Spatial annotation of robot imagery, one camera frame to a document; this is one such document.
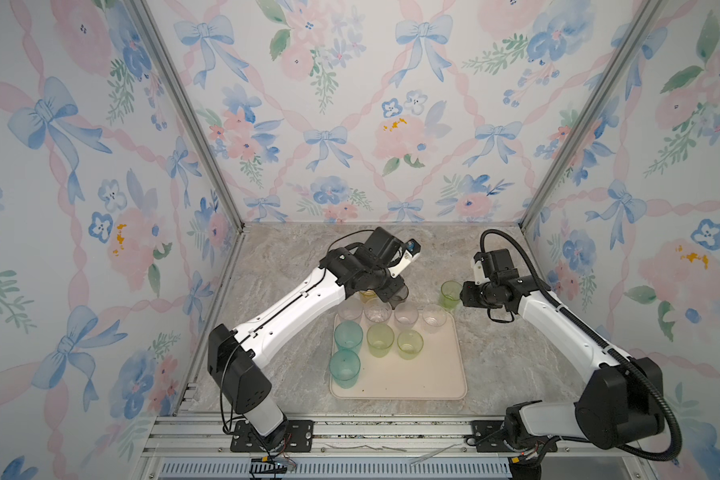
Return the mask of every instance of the vent grille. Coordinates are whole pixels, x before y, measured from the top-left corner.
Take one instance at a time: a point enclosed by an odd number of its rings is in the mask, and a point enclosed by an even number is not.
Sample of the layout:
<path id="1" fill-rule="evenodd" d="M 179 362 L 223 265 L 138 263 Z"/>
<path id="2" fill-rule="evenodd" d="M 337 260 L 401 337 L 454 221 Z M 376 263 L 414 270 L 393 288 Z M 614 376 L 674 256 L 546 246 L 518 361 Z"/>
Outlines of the vent grille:
<path id="1" fill-rule="evenodd" d="M 296 458 L 298 466 L 278 478 L 511 478 L 506 458 Z M 168 458 L 158 478 L 250 478 L 248 458 Z M 254 474 L 270 466 L 253 464 Z"/>

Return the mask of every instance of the teal plastic cup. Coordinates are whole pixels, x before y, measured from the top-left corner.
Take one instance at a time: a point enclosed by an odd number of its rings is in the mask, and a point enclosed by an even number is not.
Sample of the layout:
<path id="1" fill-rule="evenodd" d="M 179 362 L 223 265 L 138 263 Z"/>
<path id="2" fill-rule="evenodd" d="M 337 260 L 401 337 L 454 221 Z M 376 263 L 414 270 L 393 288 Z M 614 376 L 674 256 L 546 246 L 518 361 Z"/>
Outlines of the teal plastic cup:
<path id="1" fill-rule="evenodd" d="M 339 350 L 351 350 L 360 353 L 362 346 L 362 327 L 357 322 L 341 322 L 333 331 L 333 339 Z"/>
<path id="2" fill-rule="evenodd" d="M 336 385 L 343 389 L 351 388 L 360 376 L 360 357 L 351 350 L 339 350 L 331 357 L 328 370 Z"/>

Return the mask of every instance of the black mounting plate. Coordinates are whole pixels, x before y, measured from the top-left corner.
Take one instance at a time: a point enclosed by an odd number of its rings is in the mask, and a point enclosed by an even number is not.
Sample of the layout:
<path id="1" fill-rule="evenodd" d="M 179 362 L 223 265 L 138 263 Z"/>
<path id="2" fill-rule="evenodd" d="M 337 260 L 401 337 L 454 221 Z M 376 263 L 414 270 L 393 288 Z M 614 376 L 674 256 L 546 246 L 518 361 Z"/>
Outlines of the black mounting plate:
<path id="1" fill-rule="evenodd" d="M 481 438 L 485 438 L 493 432 L 497 432 L 501 429 L 504 420 L 473 420 L 472 425 L 472 436 L 476 441 L 480 441 Z M 538 437 L 540 442 L 546 442 L 549 440 L 547 437 Z M 504 437 L 500 436 L 494 438 L 489 442 L 479 443 L 476 447 L 478 453 L 490 453 L 490 452 L 513 452 L 510 448 L 504 444 Z M 556 452 L 557 445 L 553 445 L 547 452 Z"/>
<path id="2" fill-rule="evenodd" d="M 315 423 L 312 420 L 288 420 L 286 436 L 284 437 L 288 440 L 285 452 L 309 453 L 312 450 L 312 429 L 314 425 Z M 243 420 L 235 423 L 235 431 L 232 433 L 232 443 L 230 444 L 231 452 L 264 452 L 252 428 L 250 423 Z"/>

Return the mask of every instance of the blue bow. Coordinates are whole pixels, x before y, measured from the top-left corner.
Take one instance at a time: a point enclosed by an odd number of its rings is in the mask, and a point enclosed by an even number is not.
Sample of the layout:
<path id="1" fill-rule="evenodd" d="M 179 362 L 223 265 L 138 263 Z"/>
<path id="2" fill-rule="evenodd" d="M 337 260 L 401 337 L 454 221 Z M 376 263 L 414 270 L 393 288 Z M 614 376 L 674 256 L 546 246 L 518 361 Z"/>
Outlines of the blue bow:
<path id="1" fill-rule="evenodd" d="M 443 68 L 448 68 L 451 63 L 442 58 L 432 47 L 432 42 L 439 44 L 448 43 L 448 38 L 451 36 L 451 29 L 454 26 L 454 21 L 451 15 L 442 15 L 437 17 L 434 22 L 424 22 L 418 24 L 411 20 L 405 20 L 400 22 L 394 27 L 394 36 L 398 40 L 398 44 L 405 45 L 407 43 L 413 43 L 413 50 L 411 52 L 411 61 L 408 63 L 408 68 L 404 68 L 400 72 L 397 72 L 389 79 L 389 83 L 394 82 L 395 87 L 400 86 L 403 77 L 409 70 L 413 70 L 422 61 L 422 38 L 424 39 L 424 50 L 427 51 L 427 58 L 429 59 L 429 66 L 434 72 L 435 76 L 443 81 Z"/>
<path id="2" fill-rule="evenodd" d="M 349 168 L 349 160 L 352 158 L 350 154 L 341 151 L 336 144 L 344 145 L 347 143 L 347 129 L 344 127 L 336 127 L 331 131 L 319 131 L 319 130 L 307 130 L 304 132 L 304 141 L 309 145 L 320 144 L 320 157 L 316 160 L 309 162 L 307 168 L 315 171 L 317 164 L 328 158 L 328 147 L 336 156 L 338 161 L 342 162 L 346 168 Z"/>
<path id="3" fill-rule="evenodd" d="M 413 200 L 412 202 L 389 202 L 387 204 L 387 210 L 391 212 L 398 212 L 398 218 L 395 222 L 402 222 L 406 214 L 408 215 L 408 218 L 411 219 L 411 222 L 422 222 L 424 219 L 416 215 L 414 212 L 421 211 L 423 206 L 424 201 L 422 199 Z"/>
<path id="4" fill-rule="evenodd" d="M 195 270 L 195 273 L 192 274 L 192 288 L 190 288 L 190 294 L 186 296 L 186 300 L 184 301 L 183 312 L 189 315 L 192 313 L 192 309 L 197 310 L 197 322 L 200 324 L 198 331 L 202 330 L 202 303 L 200 302 L 200 297 L 213 295 L 210 282 L 205 288 L 201 287 L 202 277 L 200 272 Z"/>
<path id="5" fill-rule="evenodd" d="M 216 67 L 216 56 L 213 54 L 214 50 L 221 57 L 221 60 L 226 63 L 226 66 L 230 67 L 230 70 L 248 82 L 248 77 L 242 72 L 242 69 L 247 67 L 248 63 L 231 56 L 217 44 L 217 42 L 228 45 L 235 43 L 232 24 L 227 17 L 217 15 L 213 17 L 213 20 L 210 22 L 199 23 L 197 25 L 184 20 L 174 24 L 173 29 L 176 30 L 176 34 L 179 35 L 179 40 L 181 40 L 184 45 L 194 45 L 200 42 L 200 50 L 202 51 L 202 58 L 206 62 L 206 69 L 197 72 L 197 75 L 195 75 L 192 81 L 193 84 L 200 84 L 202 88 L 206 87 L 206 76 L 208 72 Z"/>
<path id="6" fill-rule="evenodd" d="M 91 377 L 96 370 L 94 358 L 84 352 L 72 352 L 75 348 L 89 349 L 96 346 L 111 345 L 124 339 L 127 333 L 117 333 L 120 321 L 116 321 L 110 328 L 99 333 L 93 338 L 83 340 L 83 337 L 91 331 L 99 319 L 96 314 L 87 306 L 76 306 L 70 313 L 67 320 L 67 335 L 61 337 L 56 351 L 49 353 L 40 363 L 40 367 L 32 377 L 32 385 L 39 389 L 50 390 L 54 388 L 67 368 L 67 360 L 75 368 L 88 377 L 88 383 L 83 393 L 83 410 L 88 411 L 91 400 L 98 400 L 94 383 Z"/>
<path id="7" fill-rule="evenodd" d="M 286 222 L 286 217 L 288 215 L 282 214 L 274 208 L 275 206 L 280 206 L 280 197 L 277 195 L 269 195 L 269 197 L 266 198 L 245 197 L 242 201 L 251 208 L 256 208 L 257 206 L 259 207 L 259 218 L 253 219 L 255 222 L 259 222 L 262 218 L 266 218 L 267 214 L 272 214 L 272 216 L 283 223 Z"/>
<path id="8" fill-rule="evenodd" d="M 522 127 L 523 124 L 519 121 L 513 121 L 503 127 L 494 127 L 493 125 L 481 125 L 480 127 L 477 127 L 474 131 L 474 137 L 478 140 L 487 138 L 488 141 L 485 142 L 485 147 L 483 147 L 483 151 L 480 152 L 480 155 L 475 155 L 474 157 L 466 159 L 463 164 L 470 167 L 477 159 L 484 155 L 488 155 L 494 148 L 494 144 L 496 144 L 496 150 L 499 152 L 499 157 L 508 164 L 509 159 L 507 156 L 517 152 L 505 145 L 504 139 L 516 139 L 520 134 L 520 129 Z"/>
<path id="9" fill-rule="evenodd" d="M 621 45 L 621 43 L 624 41 L 624 35 L 626 34 L 627 30 L 629 29 L 630 24 L 623 24 L 620 27 L 616 29 L 616 33 L 614 34 L 614 38 L 610 41 L 610 45 L 614 48 Z M 646 37 L 646 40 L 643 42 L 643 45 L 640 47 L 640 50 L 643 53 L 643 57 L 645 57 L 646 60 L 651 60 L 653 58 L 653 55 L 656 53 L 656 51 L 659 50 L 661 45 L 664 43 L 664 40 L 666 40 L 666 28 L 657 28 L 648 36 Z M 632 89 L 634 87 L 639 87 L 643 85 L 643 81 L 640 80 L 640 66 L 638 65 L 638 58 L 635 57 L 635 59 L 632 61 L 632 65 L 630 65 L 630 71 L 626 75 L 626 91 L 624 93 L 624 100 L 630 99 L 630 93 L 632 93 Z"/>
<path id="10" fill-rule="evenodd" d="M 67 180 L 67 194 L 70 204 L 74 204 L 75 197 L 85 201 L 83 191 L 80 189 L 80 182 L 77 181 L 77 174 L 75 173 L 77 165 L 80 164 L 80 159 L 77 157 L 77 148 L 72 144 L 72 141 L 69 140 L 67 135 L 53 126 L 53 122 L 56 121 L 56 125 L 94 150 L 103 151 L 107 154 L 112 153 L 112 150 L 99 142 L 99 139 L 101 139 L 100 128 L 80 128 L 60 120 L 63 117 L 73 115 L 77 115 L 77 105 L 67 87 L 58 78 L 48 77 L 45 81 L 43 98 L 38 100 L 34 108 L 20 108 L 8 121 L 10 131 L 14 132 L 14 135 L 21 140 L 21 143 L 32 150 L 39 149 L 45 142 L 45 131 L 48 130 L 50 138 L 56 143 L 61 153 L 67 158 L 70 167 L 72 167 Z"/>
<path id="11" fill-rule="evenodd" d="M 182 137 L 176 137 L 176 149 L 173 151 L 173 155 L 166 159 L 166 171 L 171 178 L 176 177 L 176 173 L 179 174 L 182 181 L 184 182 L 184 208 L 190 206 L 190 193 L 187 189 L 190 187 L 190 179 L 187 178 L 186 172 L 189 171 L 195 177 L 201 177 L 201 172 L 197 169 L 197 163 L 187 163 L 184 160 L 190 152 L 186 148 L 184 139 Z"/>
<path id="12" fill-rule="evenodd" d="M 648 206 L 644 201 L 633 198 L 632 195 L 626 191 L 626 187 L 621 180 L 614 180 L 610 183 L 608 196 L 616 200 L 608 207 L 608 210 L 605 210 L 602 214 L 590 210 L 585 212 L 585 214 L 586 221 L 597 217 L 603 220 L 610 220 L 612 216 L 616 216 L 614 228 L 610 232 L 610 249 L 613 250 L 616 240 L 624 244 L 624 231 L 622 228 L 622 217 L 624 213 L 626 212 L 626 219 L 629 220 L 631 224 L 634 224 L 646 214 Z"/>

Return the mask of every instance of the green plastic cup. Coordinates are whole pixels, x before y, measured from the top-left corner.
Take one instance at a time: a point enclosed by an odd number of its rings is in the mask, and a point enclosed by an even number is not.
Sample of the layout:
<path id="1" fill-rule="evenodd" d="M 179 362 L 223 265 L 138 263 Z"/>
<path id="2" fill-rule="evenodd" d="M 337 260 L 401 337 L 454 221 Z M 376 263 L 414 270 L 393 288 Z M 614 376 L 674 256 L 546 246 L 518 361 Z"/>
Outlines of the green plastic cup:
<path id="1" fill-rule="evenodd" d="M 449 280 L 440 287 L 440 306 L 449 312 L 461 302 L 461 283 Z"/>
<path id="2" fill-rule="evenodd" d="M 416 330 L 404 330 L 398 335 L 399 353 L 405 360 L 413 360 L 424 348 L 422 334 Z"/>
<path id="3" fill-rule="evenodd" d="M 331 357 L 328 370 L 336 385 L 343 389 L 351 388 L 360 376 L 360 357 L 351 350 L 339 350 Z"/>
<path id="4" fill-rule="evenodd" d="M 333 331 L 333 339 L 339 350 L 351 350 L 360 353 L 362 346 L 362 327 L 357 322 L 341 322 Z"/>
<path id="5" fill-rule="evenodd" d="M 389 353 L 394 343 L 394 331 L 386 323 L 376 323 L 368 329 L 368 350 L 371 355 L 382 358 Z"/>

